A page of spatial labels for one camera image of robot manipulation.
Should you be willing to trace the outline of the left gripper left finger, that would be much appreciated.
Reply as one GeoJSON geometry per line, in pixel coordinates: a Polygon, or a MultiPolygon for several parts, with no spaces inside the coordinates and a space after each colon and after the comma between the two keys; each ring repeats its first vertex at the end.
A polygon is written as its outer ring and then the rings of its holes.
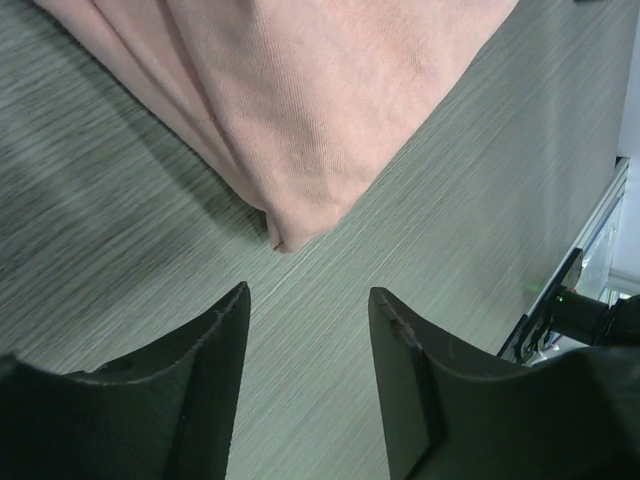
{"type": "Polygon", "coordinates": [[[98,369],[1,359],[5,479],[222,479],[241,385],[250,290],[98,369]]]}

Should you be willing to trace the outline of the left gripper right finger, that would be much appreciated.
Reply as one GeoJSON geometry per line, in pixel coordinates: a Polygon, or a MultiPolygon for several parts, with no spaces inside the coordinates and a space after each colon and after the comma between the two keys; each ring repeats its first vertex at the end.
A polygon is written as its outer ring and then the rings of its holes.
{"type": "Polygon", "coordinates": [[[533,367],[488,354],[373,288],[369,328],[394,479],[635,479],[639,352],[533,367]]]}

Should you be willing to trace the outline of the pink printed t shirt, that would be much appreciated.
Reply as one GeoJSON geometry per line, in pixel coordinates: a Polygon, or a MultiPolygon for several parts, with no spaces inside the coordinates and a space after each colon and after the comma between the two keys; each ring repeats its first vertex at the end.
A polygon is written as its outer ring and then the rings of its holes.
{"type": "Polygon", "coordinates": [[[46,1],[300,250],[332,229],[515,8],[503,1],[46,1]]]}

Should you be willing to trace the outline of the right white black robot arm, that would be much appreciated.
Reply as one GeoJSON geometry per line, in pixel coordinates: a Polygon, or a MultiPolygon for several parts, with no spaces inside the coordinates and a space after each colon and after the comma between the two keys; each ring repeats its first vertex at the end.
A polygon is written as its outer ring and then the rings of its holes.
{"type": "Polygon", "coordinates": [[[553,331],[588,346],[638,347],[639,309],[638,295],[608,305],[561,289],[549,303],[546,319],[553,331]]]}

